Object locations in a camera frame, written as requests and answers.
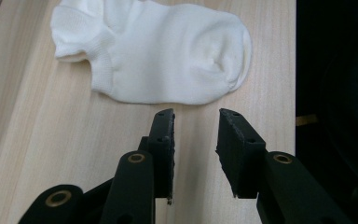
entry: black fabric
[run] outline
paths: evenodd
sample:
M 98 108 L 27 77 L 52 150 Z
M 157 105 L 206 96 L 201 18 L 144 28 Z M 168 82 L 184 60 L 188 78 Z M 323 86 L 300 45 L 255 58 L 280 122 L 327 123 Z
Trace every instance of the black fabric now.
M 296 155 L 358 222 L 358 0 L 297 0 Z

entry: wooden table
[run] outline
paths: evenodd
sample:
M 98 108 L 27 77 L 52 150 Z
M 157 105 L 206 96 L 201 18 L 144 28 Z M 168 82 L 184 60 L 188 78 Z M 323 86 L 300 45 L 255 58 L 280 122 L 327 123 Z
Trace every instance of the wooden table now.
M 42 191 L 84 191 L 111 178 L 136 150 L 153 116 L 173 108 L 173 205 L 157 201 L 157 223 L 259 223 L 255 200 L 234 199 L 217 154 L 218 109 L 242 113 L 268 150 L 294 153 L 296 1 L 159 0 L 241 17 L 254 55 L 242 87 L 208 105 L 129 105 L 90 90 L 90 64 L 54 59 L 49 22 L 58 0 L 0 6 L 0 223 L 17 222 Z

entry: ankle sock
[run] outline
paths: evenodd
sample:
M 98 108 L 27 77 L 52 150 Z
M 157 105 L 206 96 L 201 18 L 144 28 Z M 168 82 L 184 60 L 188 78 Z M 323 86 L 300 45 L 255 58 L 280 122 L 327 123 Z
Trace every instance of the ankle sock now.
M 235 91 L 250 65 L 241 20 L 196 5 L 62 0 L 50 26 L 55 57 L 89 60 L 92 89 L 121 102 L 207 104 Z

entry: table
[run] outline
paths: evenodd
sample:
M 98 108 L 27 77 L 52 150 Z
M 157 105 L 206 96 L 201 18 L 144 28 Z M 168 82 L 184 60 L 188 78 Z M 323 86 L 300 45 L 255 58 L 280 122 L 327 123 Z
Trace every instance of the table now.
M 173 108 L 173 205 L 157 200 L 157 223 L 260 223 L 255 200 L 234 199 L 217 154 L 219 108 L 242 113 L 268 150 L 294 153 L 296 1 L 158 0 L 238 15 L 253 39 L 249 76 L 207 105 L 130 105 L 90 90 L 90 64 L 53 57 L 49 22 L 58 0 L 0 6 L 0 223 L 17 222 L 45 189 L 84 191 L 115 174 L 153 116 Z

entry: brass screw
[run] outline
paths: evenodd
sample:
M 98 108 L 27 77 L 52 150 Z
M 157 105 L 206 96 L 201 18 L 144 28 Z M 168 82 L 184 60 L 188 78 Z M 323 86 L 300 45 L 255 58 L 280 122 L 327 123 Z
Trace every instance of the brass screw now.
M 278 161 L 280 163 L 283 163 L 283 164 L 290 164 L 292 163 L 292 159 L 290 159 L 289 157 L 285 156 L 285 155 L 282 155 L 282 154 L 277 154 L 277 155 L 274 155 L 274 160 L 275 161 Z
M 129 162 L 131 162 L 131 163 L 139 163 L 144 160 L 145 160 L 144 154 L 137 153 L 137 154 L 132 154 L 129 156 Z
M 67 203 L 72 197 L 72 193 L 69 190 L 59 190 L 55 193 L 50 194 L 46 199 L 46 205 L 48 207 L 58 207 Z

